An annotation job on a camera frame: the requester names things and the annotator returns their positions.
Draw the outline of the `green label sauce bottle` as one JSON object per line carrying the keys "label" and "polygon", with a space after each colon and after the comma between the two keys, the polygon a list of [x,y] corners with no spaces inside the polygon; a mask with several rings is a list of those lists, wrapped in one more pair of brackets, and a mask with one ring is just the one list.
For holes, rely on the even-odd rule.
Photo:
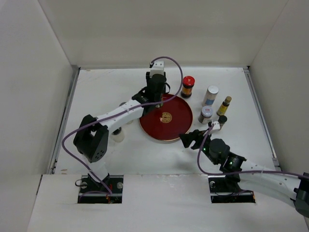
{"label": "green label sauce bottle", "polygon": [[164,99],[162,98],[161,101],[160,101],[160,103],[157,104],[155,107],[156,107],[156,108],[161,108],[161,107],[163,106],[163,104],[164,104],[163,101],[164,101]]}

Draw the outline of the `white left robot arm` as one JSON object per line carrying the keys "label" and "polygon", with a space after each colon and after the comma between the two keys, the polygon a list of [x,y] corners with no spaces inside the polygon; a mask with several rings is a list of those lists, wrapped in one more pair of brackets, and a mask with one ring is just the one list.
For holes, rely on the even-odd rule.
{"label": "white left robot arm", "polygon": [[158,102],[162,101],[163,94],[166,93],[167,79],[166,73],[146,73],[146,87],[141,89],[125,104],[119,106],[108,114],[99,117],[86,115],[80,124],[83,127],[92,122],[97,122],[100,119],[108,118],[108,120],[94,124],[76,133],[73,144],[76,146],[79,153],[81,153],[90,164],[91,168],[98,169],[98,176],[94,177],[89,174],[92,179],[92,187],[96,192],[102,193],[108,188],[109,175],[105,167],[98,167],[94,164],[99,164],[107,152],[109,135],[115,132],[124,124],[134,119],[141,118],[152,112]]}

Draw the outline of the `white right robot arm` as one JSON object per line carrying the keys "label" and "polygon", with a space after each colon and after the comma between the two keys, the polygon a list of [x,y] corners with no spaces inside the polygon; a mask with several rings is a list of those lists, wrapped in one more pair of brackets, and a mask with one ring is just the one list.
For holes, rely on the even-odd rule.
{"label": "white right robot arm", "polygon": [[262,193],[293,207],[304,217],[309,216],[309,174],[274,171],[255,164],[231,152],[222,139],[212,139],[210,130],[194,130],[181,134],[185,148],[198,150],[213,165],[219,167],[217,176],[225,176],[224,186],[229,191],[238,188]]}

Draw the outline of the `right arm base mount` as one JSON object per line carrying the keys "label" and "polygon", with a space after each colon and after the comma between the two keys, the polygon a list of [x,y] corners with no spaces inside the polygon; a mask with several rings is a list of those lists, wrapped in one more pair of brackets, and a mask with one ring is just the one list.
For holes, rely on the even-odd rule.
{"label": "right arm base mount", "polygon": [[241,189],[225,176],[210,176],[208,180],[212,203],[256,203],[253,191]]}

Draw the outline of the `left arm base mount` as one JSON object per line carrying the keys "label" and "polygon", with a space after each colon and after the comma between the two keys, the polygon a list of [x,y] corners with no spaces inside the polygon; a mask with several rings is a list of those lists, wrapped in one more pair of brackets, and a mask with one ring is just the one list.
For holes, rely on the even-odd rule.
{"label": "left arm base mount", "polygon": [[112,192],[94,180],[90,175],[82,175],[75,181],[75,186],[79,188],[77,203],[80,204],[120,204],[122,203],[124,176],[109,175],[103,182]]}

